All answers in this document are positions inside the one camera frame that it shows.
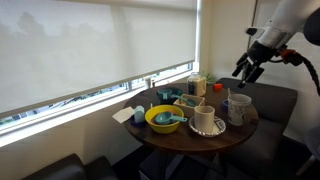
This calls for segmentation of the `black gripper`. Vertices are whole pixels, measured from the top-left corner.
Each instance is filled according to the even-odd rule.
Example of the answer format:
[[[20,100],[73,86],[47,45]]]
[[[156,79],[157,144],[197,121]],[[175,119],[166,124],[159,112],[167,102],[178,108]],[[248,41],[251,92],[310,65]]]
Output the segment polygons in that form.
[[[255,41],[249,50],[236,62],[236,69],[232,75],[237,77],[242,74],[238,87],[243,88],[247,83],[255,83],[264,72],[260,65],[270,60],[275,53],[275,49]]]

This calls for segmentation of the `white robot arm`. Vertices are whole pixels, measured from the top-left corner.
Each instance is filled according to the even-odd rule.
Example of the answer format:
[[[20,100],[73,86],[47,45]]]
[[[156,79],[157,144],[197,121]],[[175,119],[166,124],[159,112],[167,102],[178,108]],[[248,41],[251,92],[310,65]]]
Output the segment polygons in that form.
[[[302,32],[310,43],[319,45],[319,8],[320,0],[281,0],[264,27],[247,28],[245,33],[255,41],[237,61],[236,70],[232,73],[236,77],[243,72],[238,87],[254,83],[264,71],[260,65],[266,62],[291,63],[294,66],[304,63],[316,87],[319,87],[311,62],[287,47],[297,32]]]

